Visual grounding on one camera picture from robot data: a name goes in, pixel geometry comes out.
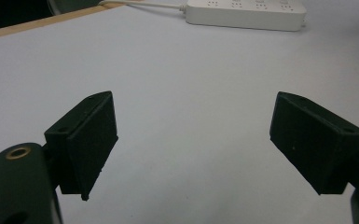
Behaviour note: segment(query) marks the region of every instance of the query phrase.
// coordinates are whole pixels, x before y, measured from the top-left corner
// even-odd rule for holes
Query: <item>white power strip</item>
[[[300,0],[188,0],[191,24],[298,31],[307,10]]]

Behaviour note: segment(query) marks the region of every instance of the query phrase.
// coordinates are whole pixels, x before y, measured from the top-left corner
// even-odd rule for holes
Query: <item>white surface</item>
[[[359,0],[304,2],[297,33],[190,25],[121,7],[0,37],[0,151],[114,93],[118,142],[75,223],[351,223],[269,140],[278,91],[359,126]]]
[[[298,31],[306,9],[300,0],[188,0],[191,24]]]

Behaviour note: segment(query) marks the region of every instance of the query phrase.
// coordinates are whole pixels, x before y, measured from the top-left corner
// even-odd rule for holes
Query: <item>dark floor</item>
[[[50,16],[47,0],[0,0],[0,28]]]

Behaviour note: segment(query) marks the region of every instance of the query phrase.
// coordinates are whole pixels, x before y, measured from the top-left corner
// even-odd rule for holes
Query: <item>power cord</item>
[[[186,13],[186,5],[168,5],[168,4],[158,4],[158,3],[147,3],[147,2],[138,2],[138,1],[127,1],[127,0],[104,0],[101,1],[98,6],[103,6],[108,3],[120,3],[126,5],[137,5],[137,6],[144,6],[144,7],[166,7],[166,8],[173,8],[178,9],[184,13]]]

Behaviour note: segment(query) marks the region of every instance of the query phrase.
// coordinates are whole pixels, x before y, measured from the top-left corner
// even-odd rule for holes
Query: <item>wooden surface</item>
[[[79,11],[69,12],[69,13],[65,13],[62,15],[45,18],[42,20],[29,21],[29,22],[14,25],[14,26],[8,26],[8,27],[0,29],[0,36],[15,34],[15,33],[21,32],[21,31],[26,31],[26,30],[37,28],[37,27],[50,25],[50,24],[60,22],[60,21],[68,21],[68,20],[71,20],[71,19],[74,19],[77,17],[89,15],[89,14],[92,14],[95,12],[100,12],[103,10],[107,10],[107,9],[114,8],[114,7],[120,7],[120,6],[123,6],[123,5],[122,4],[113,4],[113,3],[106,4],[104,6],[85,8],[85,9],[82,9]]]

